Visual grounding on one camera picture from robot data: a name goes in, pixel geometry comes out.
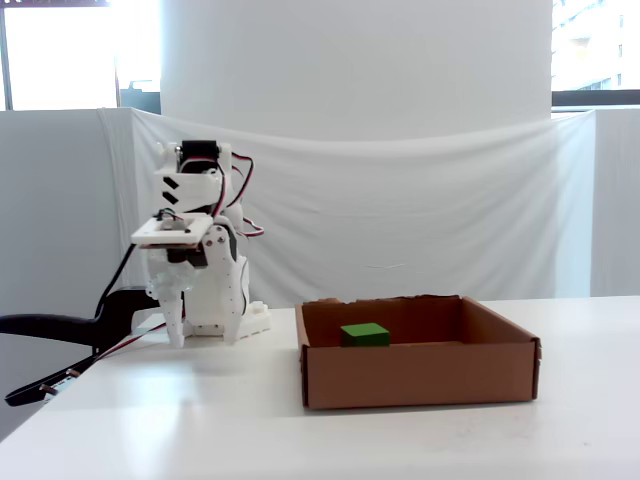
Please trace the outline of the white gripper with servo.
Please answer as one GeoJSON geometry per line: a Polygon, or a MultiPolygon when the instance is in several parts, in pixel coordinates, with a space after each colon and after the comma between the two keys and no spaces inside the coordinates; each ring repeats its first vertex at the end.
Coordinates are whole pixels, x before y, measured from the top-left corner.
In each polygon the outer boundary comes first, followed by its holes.
{"type": "Polygon", "coordinates": [[[201,231],[187,222],[161,222],[148,245],[147,295],[157,300],[173,347],[185,341],[183,294],[187,280],[209,280],[208,321],[217,325],[225,343],[236,342],[246,309],[244,260],[228,225],[214,223],[201,231]]]}

